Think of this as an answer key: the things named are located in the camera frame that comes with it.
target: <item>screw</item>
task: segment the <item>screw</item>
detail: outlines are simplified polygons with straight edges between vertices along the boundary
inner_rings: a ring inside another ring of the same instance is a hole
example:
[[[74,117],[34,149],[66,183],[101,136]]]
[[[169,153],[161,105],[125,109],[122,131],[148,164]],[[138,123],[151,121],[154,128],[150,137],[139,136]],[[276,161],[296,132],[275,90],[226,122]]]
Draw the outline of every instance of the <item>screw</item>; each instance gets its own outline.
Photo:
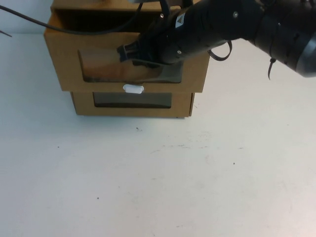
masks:
[[[235,11],[235,12],[233,13],[233,17],[234,17],[235,19],[238,18],[238,12]]]

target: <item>cardboard box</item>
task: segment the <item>cardboard box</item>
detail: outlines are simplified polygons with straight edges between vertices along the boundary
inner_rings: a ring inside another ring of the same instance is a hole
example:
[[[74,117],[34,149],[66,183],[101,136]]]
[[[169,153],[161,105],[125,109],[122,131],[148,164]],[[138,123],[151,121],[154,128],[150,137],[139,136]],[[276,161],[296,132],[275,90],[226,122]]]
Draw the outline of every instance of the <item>cardboard box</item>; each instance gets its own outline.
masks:
[[[71,92],[78,115],[189,117],[192,114],[192,93],[82,93]]]
[[[104,14],[101,8],[96,7],[99,4],[104,6],[103,10],[119,11],[107,11]],[[137,5],[127,0],[56,0],[49,23],[77,31],[112,29],[134,14],[129,6]],[[134,42],[138,32],[147,29],[160,14],[159,3],[145,5],[148,11],[141,12],[135,24],[127,28],[126,32],[77,36],[50,29],[45,31],[45,40],[63,91],[124,92],[125,84],[142,84],[146,93],[203,91],[208,53],[158,69],[135,67],[131,61],[119,63],[116,48]]]

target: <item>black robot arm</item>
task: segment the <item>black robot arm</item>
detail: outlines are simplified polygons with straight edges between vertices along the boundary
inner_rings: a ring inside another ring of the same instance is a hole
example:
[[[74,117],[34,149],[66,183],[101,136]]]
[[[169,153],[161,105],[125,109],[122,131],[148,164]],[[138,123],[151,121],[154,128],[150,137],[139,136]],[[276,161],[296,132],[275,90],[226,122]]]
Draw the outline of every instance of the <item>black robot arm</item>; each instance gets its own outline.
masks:
[[[162,13],[121,61],[170,65],[236,39],[250,41],[305,77],[316,76],[313,0],[160,0]],[[170,11],[173,5],[181,10]]]

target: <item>white table surface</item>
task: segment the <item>white table surface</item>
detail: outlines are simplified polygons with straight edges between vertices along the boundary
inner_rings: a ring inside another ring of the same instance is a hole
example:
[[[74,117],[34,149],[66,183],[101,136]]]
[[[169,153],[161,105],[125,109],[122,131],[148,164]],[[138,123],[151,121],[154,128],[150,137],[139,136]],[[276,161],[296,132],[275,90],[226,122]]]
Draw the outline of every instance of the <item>white table surface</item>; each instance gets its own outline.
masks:
[[[80,117],[43,37],[0,35],[0,236],[316,236],[316,79],[268,66],[240,40],[191,118]]]

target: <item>rectangular cutout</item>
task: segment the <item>rectangular cutout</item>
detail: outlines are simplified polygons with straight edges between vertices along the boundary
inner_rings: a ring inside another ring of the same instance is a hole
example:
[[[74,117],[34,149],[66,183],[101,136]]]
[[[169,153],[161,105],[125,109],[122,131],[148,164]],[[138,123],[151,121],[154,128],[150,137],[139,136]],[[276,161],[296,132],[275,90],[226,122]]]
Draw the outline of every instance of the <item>rectangular cutout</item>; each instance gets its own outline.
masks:
[[[171,93],[93,93],[94,106],[97,108],[141,108],[170,109]]]
[[[183,62],[158,68],[134,66],[132,61],[121,63],[113,49],[81,49],[79,59],[85,82],[180,83],[182,78]]]

